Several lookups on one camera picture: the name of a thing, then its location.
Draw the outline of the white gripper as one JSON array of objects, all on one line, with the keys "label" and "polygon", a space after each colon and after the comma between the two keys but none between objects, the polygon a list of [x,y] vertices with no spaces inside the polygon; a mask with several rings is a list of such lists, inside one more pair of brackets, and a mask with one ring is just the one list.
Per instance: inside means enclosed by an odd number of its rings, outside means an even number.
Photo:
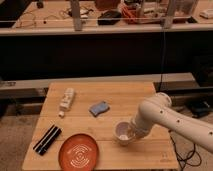
[{"label": "white gripper", "polygon": [[137,139],[144,138],[150,133],[150,125],[143,120],[133,118],[130,122],[130,126]]}]

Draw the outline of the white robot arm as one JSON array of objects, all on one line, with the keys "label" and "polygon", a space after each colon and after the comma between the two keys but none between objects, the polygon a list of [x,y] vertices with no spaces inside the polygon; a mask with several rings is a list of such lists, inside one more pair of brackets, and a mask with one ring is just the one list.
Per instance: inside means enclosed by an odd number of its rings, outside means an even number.
[{"label": "white robot arm", "polygon": [[147,136],[155,124],[164,126],[198,144],[213,154],[213,124],[184,116],[171,108],[172,100],[165,93],[145,98],[130,125],[137,138]]}]

